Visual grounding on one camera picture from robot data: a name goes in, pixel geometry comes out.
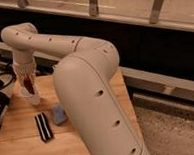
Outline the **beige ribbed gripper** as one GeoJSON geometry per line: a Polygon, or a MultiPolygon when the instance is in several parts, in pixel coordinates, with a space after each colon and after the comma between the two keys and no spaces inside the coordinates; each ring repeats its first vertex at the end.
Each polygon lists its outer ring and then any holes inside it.
{"type": "Polygon", "coordinates": [[[25,86],[24,86],[24,76],[29,76],[29,79],[31,80],[31,93],[35,94],[35,71],[37,68],[37,65],[34,61],[30,63],[14,63],[13,64],[15,75],[17,76],[17,81],[19,82],[21,86],[21,92],[26,92],[25,86]]]}

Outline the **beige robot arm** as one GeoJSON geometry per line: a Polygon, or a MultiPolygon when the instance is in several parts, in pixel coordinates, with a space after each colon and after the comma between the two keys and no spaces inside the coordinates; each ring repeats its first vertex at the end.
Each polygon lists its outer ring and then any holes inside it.
{"type": "Polygon", "coordinates": [[[151,155],[110,87],[119,54],[107,40],[40,34],[31,23],[2,29],[12,48],[14,72],[25,93],[36,93],[34,53],[60,59],[55,93],[91,155],[151,155]]]}

